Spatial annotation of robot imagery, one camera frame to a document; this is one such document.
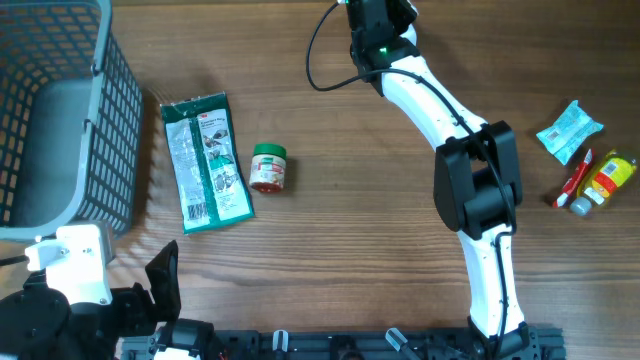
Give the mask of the green white snack pack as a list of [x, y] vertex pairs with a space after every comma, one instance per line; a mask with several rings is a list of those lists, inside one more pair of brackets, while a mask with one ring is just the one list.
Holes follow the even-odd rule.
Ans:
[[603, 128], [573, 100], [557, 120], [536, 137], [562, 165], [567, 165], [584, 141]]

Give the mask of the red slim stick packet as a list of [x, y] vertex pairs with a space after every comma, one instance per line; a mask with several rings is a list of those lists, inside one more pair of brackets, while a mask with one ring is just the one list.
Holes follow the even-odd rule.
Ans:
[[578, 186], [580, 185], [582, 180], [586, 177], [586, 174], [589, 172], [592, 166], [593, 166], [593, 149], [589, 148], [586, 151], [581, 162], [576, 167], [573, 174], [569, 177], [569, 179], [563, 185], [560, 195], [552, 203], [553, 208], [561, 208], [567, 204], [568, 200], [576, 193]]

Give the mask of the yellow liquid bottle grey cap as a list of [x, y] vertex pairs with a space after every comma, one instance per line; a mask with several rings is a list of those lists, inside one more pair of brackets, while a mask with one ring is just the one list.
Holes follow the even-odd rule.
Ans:
[[596, 164], [578, 186], [569, 209], [578, 216], [605, 207], [639, 169], [639, 158], [629, 151], [612, 149]]

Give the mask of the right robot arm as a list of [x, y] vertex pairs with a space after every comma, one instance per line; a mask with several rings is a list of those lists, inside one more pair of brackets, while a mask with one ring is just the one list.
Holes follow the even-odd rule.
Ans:
[[351, 57], [360, 76], [399, 107], [435, 151], [433, 198], [461, 242], [471, 288], [470, 326], [488, 359], [528, 345], [511, 255], [522, 185], [515, 135], [463, 106], [417, 47], [408, 1], [345, 3]]

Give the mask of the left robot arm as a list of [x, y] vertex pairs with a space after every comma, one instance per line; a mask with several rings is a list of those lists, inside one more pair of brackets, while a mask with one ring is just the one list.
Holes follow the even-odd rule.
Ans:
[[23, 289], [1, 300], [3, 359], [113, 359], [118, 341], [151, 336], [164, 327], [152, 356], [224, 359], [225, 346], [210, 323], [180, 319], [179, 248], [169, 242], [146, 266], [151, 289], [136, 283], [112, 290], [109, 304], [73, 304], [32, 275]]

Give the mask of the dark green box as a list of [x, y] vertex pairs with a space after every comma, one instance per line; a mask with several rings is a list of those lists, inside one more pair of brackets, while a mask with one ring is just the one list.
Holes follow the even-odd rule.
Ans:
[[160, 106], [186, 234], [254, 216], [224, 92]]

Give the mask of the green lid spice jar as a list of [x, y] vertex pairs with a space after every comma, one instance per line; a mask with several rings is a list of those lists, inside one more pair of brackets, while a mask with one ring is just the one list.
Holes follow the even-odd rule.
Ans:
[[261, 193], [277, 193], [284, 188], [286, 149], [278, 144], [259, 143], [254, 148], [249, 185]]

